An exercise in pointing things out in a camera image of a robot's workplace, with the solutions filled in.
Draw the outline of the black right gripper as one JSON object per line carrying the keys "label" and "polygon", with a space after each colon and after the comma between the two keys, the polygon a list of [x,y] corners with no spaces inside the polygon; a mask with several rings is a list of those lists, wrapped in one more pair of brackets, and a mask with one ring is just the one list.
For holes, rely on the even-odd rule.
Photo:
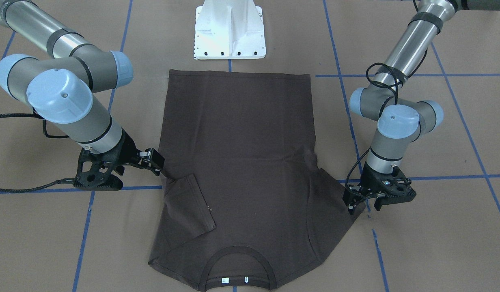
{"label": "black right gripper", "polygon": [[122,176],[125,166],[131,166],[151,171],[157,177],[165,176],[164,163],[165,158],[154,148],[140,152],[133,139],[122,130],[118,144],[111,150],[100,154],[81,151],[73,186],[85,191],[119,191],[123,182],[113,172]]}

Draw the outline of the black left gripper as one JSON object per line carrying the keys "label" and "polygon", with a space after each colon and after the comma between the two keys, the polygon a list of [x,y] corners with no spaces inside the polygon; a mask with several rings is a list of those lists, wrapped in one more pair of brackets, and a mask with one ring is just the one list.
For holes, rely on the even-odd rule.
{"label": "black left gripper", "polygon": [[407,178],[398,166],[392,167],[388,173],[381,173],[365,164],[359,185],[345,186],[343,203],[349,214],[353,215],[360,203],[368,198],[375,198],[373,207],[380,211],[383,202],[413,201],[416,191],[411,184],[411,179]]}

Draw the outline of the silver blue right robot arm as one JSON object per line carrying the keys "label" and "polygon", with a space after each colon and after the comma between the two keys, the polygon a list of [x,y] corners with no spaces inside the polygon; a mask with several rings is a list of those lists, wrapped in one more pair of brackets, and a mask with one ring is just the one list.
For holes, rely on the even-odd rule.
{"label": "silver blue right robot arm", "polygon": [[118,191],[125,166],[159,176],[165,159],[154,148],[140,151],[95,93],[131,83],[130,59],[119,51],[103,51],[68,28],[31,0],[0,0],[0,26],[10,28],[50,58],[14,54],[0,61],[0,86],[32,109],[31,114],[0,114],[0,118],[37,118],[53,123],[65,138],[81,147],[76,176],[30,189],[0,188],[27,193],[71,184],[85,191]]}

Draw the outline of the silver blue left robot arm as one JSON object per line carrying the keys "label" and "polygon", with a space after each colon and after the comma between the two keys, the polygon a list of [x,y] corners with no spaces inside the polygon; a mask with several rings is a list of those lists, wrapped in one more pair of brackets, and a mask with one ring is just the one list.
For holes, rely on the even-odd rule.
{"label": "silver blue left robot arm", "polygon": [[444,119],[434,101],[412,102],[400,98],[400,89],[419,69],[434,37],[459,11],[500,11],[500,0],[421,0],[416,13],[369,86],[358,88],[349,98],[349,109],[377,122],[369,149],[360,157],[365,164],[357,185],[346,184],[343,203],[353,215],[359,204],[374,198],[374,208],[413,201],[416,191],[400,166],[408,145],[434,131]]}

